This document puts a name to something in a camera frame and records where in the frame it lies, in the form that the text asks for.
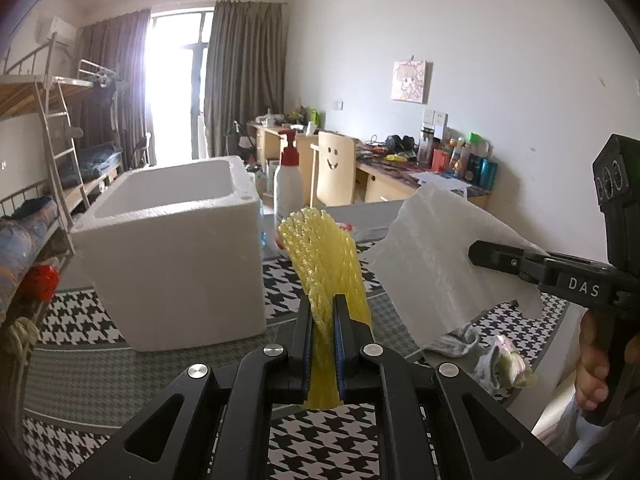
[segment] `yellow foam net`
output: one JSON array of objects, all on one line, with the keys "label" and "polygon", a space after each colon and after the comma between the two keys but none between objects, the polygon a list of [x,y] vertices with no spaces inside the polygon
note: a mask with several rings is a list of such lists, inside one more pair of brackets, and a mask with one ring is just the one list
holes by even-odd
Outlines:
[{"label": "yellow foam net", "polygon": [[344,294],[351,319],[371,328],[371,312],[362,282],[356,244],[326,212],[306,208],[278,227],[284,248],[309,296],[314,320],[311,384],[305,407],[327,410],[341,402],[335,381],[335,294]]}]

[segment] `curtain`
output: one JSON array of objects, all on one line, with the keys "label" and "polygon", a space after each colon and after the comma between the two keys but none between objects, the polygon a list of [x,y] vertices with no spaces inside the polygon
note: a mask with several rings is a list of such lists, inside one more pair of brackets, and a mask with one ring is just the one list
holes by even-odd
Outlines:
[{"label": "curtain", "polygon": [[211,156],[224,154],[236,120],[247,121],[284,107],[282,6],[257,2],[216,3],[205,81],[205,126]]},{"label": "curtain", "polygon": [[145,40],[150,19],[151,10],[143,9],[84,27],[80,36],[80,57],[115,70],[124,81],[116,93],[118,131],[113,129],[109,105],[88,98],[74,117],[75,125],[84,130],[78,145],[115,142],[122,148],[125,170],[133,167],[136,143],[152,127],[145,108]]}]

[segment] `human hand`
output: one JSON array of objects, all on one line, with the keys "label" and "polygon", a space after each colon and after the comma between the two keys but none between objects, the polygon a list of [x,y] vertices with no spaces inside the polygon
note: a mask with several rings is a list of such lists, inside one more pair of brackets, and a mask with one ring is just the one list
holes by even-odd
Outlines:
[{"label": "human hand", "polygon": [[[580,322],[580,360],[575,377],[575,400],[587,411],[595,410],[609,395],[605,382],[609,359],[596,345],[596,334],[596,320],[591,311],[587,311]],[[626,345],[625,361],[640,364],[640,334]]]}]

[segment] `silver bolt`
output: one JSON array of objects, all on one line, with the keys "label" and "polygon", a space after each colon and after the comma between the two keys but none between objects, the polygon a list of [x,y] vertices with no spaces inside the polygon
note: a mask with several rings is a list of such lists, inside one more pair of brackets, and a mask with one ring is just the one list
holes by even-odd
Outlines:
[{"label": "silver bolt", "polygon": [[189,377],[193,377],[194,379],[199,379],[207,375],[208,371],[209,369],[207,368],[207,365],[196,364],[196,365],[191,365],[189,367],[188,373],[189,373]]},{"label": "silver bolt", "polygon": [[379,355],[382,355],[383,348],[375,343],[369,343],[368,345],[364,345],[362,351],[370,357],[378,357]]},{"label": "silver bolt", "polygon": [[265,346],[262,351],[269,357],[276,357],[284,352],[284,346],[277,343],[271,343]]},{"label": "silver bolt", "polygon": [[438,367],[438,371],[445,377],[455,377],[460,370],[453,363],[442,363]]}]

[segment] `cartoon girl picture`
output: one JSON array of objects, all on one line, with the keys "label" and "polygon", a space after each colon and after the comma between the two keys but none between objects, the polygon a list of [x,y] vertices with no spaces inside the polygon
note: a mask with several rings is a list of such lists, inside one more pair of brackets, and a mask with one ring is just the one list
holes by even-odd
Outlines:
[{"label": "cartoon girl picture", "polygon": [[424,61],[396,61],[391,98],[421,103],[424,95]]}]

